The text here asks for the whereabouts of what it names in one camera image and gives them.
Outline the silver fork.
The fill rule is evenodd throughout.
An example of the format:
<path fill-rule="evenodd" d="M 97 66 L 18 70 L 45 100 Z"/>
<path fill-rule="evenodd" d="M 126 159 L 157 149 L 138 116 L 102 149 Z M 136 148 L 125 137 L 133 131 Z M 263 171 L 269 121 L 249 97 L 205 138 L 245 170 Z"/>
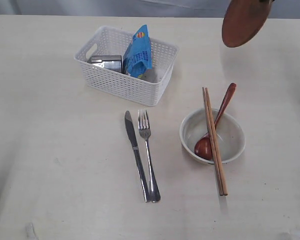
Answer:
<path fill-rule="evenodd" d="M 150 201 L 157 203 L 161 200 L 160 191 L 158 188 L 152 157 L 150 152 L 149 138 L 151 136 L 151 127 L 149 121 L 148 111 L 146 109 L 138 110 L 138 132 L 139 135 L 144 139 L 148 161 L 148 173 L 149 173 L 149 197 Z"/>

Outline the silver table knife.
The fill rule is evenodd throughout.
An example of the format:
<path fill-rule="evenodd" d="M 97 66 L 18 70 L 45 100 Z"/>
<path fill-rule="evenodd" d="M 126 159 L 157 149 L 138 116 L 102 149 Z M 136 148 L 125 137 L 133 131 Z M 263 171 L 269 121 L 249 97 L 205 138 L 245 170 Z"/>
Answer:
<path fill-rule="evenodd" d="M 144 198 L 144 201 L 147 203 L 147 202 L 150 201 L 149 189 L 148 189 L 146 175 L 145 175 L 145 172 L 144 172 L 144 168 L 143 168 L 143 164 L 142 164 L 142 160 L 141 160 L 141 156 L 140 156 L 138 141 L 137 141 L 137 138 L 136 138 L 131 113 L 130 113 L 129 110 L 127 110 L 125 112 L 124 122 L 125 122 L 125 129 L 126 129 L 126 132 L 127 132 L 127 136 L 128 136 L 128 139 L 131 143 L 131 147 L 132 147 L 132 150 L 133 150 L 133 153 L 134 153 L 137 172 L 138 172 L 138 177 L 139 177 L 139 180 L 140 180 L 141 189 L 142 189 L 142 193 L 143 193 L 143 198 Z"/>

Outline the brown wooden spoon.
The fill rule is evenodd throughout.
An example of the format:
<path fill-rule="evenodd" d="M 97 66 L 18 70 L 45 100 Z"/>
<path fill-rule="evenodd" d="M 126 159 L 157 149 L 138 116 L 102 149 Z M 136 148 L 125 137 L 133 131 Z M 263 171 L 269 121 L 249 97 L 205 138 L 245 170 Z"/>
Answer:
<path fill-rule="evenodd" d="M 224 114 L 228 104 L 230 103 L 235 91 L 236 91 L 237 85 L 235 83 L 231 83 L 223 97 L 222 103 L 219 107 L 218 113 L 216 118 L 214 119 L 214 125 L 215 127 L 218 126 L 218 123 Z M 207 132 L 194 146 L 194 153 L 205 159 L 205 160 L 211 160 L 213 158 L 212 155 L 212 148 L 211 148 L 211 143 L 210 143 L 210 138 L 209 138 L 209 133 Z"/>

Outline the brown wooden chopstick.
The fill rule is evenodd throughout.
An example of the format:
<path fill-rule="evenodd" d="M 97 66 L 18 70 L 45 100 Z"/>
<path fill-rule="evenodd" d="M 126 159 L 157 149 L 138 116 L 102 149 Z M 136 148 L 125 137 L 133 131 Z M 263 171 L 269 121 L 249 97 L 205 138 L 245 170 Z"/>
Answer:
<path fill-rule="evenodd" d="M 224 191 L 223 191 L 223 185 L 222 185 L 222 180 L 221 180 L 221 175 L 220 175 L 220 170 L 219 170 L 218 157 L 217 157 L 217 153 L 216 153 L 216 147 L 215 147 L 214 136 L 213 136 L 213 128 L 212 128 L 214 125 L 214 120 L 213 120 L 212 110 L 211 110 L 211 106 L 210 106 L 210 100 L 208 99 L 208 93 L 207 93 L 206 87 L 202 88 L 202 95 L 203 95 L 203 101 L 204 101 L 207 130 L 208 130 L 208 134 L 209 134 L 209 141 L 210 141 L 210 147 L 211 147 L 211 152 L 212 152 L 212 159 L 214 162 L 216 182 L 217 182 L 217 186 L 218 186 L 218 194 L 220 196 L 223 196 Z"/>
<path fill-rule="evenodd" d="M 207 94 L 208 94 L 208 99 L 209 99 L 209 103 L 210 103 L 210 107 L 211 107 L 208 88 L 207 88 Z M 221 180 L 222 180 L 223 195 L 227 196 L 228 195 L 228 188 L 227 188 L 227 183 L 226 183 L 225 172 L 224 172 L 224 169 L 223 169 L 223 164 L 222 164 L 222 159 L 221 159 L 221 154 L 220 154 L 220 148 L 219 148 L 219 142 L 218 142 L 215 123 L 212 126 L 212 130 L 213 130 L 213 137 L 214 137 L 214 145 L 215 145 L 215 149 L 216 149 L 216 155 L 217 155 L 217 158 L 218 158 L 218 166 L 219 166 L 219 171 L 220 171 L 220 177 L 221 177 Z"/>

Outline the white ceramic bowl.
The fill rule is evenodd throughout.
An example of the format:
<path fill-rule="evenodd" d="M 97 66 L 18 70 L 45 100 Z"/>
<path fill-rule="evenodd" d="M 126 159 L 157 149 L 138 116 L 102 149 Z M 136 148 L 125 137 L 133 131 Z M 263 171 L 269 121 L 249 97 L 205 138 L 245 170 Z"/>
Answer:
<path fill-rule="evenodd" d="M 197 156 L 195 145 L 208 132 L 206 112 L 203 107 L 189 113 L 179 127 L 179 138 L 184 150 L 195 161 L 201 164 L 213 165 L 212 160 Z M 246 141 L 243 129 L 237 120 L 228 113 L 224 113 L 216 128 L 217 140 L 223 164 L 237 159 L 245 149 Z"/>

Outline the brown wooden plate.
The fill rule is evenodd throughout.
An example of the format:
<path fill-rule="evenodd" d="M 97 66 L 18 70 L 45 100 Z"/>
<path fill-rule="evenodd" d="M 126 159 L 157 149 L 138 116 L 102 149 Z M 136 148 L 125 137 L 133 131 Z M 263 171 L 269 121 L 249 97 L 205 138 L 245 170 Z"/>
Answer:
<path fill-rule="evenodd" d="M 250 41 L 265 24 L 272 4 L 271 0 L 232 0 L 222 22 L 224 45 L 236 48 Z"/>

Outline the white perforated plastic basket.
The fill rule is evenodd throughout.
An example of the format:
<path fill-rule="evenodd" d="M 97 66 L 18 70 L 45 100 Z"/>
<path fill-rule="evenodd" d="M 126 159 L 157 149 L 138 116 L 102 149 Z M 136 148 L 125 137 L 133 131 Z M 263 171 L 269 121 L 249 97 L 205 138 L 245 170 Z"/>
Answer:
<path fill-rule="evenodd" d="M 87 52 L 97 46 L 95 55 L 124 55 L 133 33 L 103 25 L 74 55 L 89 87 L 148 107 L 161 99 L 172 76 L 179 48 L 168 42 L 151 38 L 152 69 L 141 79 L 88 63 Z"/>

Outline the blue snack bag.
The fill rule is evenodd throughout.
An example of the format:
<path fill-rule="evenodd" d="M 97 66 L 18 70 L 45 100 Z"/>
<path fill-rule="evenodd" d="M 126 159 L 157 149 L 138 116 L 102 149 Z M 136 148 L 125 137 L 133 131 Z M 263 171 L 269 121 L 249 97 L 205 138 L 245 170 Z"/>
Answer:
<path fill-rule="evenodd" d="M 148 26 L 144 24 L 132 36 L 123 55 L 123 73 L 141 79 L 149 69 L 152 69 L 152 48 Z"/>

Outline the steel cup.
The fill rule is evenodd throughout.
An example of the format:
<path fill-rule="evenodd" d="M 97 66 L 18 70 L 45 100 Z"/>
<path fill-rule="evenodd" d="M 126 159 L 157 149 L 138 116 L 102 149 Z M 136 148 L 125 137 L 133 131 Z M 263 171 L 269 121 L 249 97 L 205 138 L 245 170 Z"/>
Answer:
<path fill-rule="evenodd" d="M 123 61 L 121 55 L 92 55 L 87 60 L 87 63 L 117 73 L 123 73 Z"/>

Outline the grey curtain backdrop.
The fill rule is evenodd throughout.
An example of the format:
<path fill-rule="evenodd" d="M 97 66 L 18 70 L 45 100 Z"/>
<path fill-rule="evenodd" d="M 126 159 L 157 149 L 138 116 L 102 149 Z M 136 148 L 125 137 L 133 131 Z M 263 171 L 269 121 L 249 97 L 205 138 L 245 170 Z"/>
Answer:
<path fill-rule="evenodd" d="M 228 0 L 0 0 L 0 15 L 222 18 Z"/>

